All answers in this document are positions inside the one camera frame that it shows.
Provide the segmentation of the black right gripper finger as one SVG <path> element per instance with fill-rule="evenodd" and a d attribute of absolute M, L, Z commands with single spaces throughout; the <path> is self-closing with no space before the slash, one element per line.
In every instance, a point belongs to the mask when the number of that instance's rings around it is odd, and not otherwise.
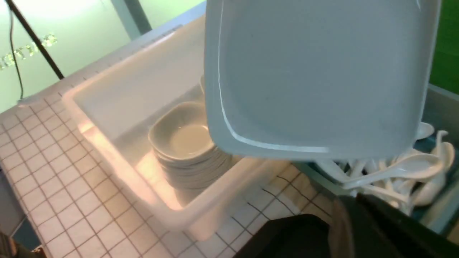
<path fill-rule="evenodd" d="M 385 201 L 358 194 L 333 201 L 332 258 L 457 258 L 458 245 Z"/>

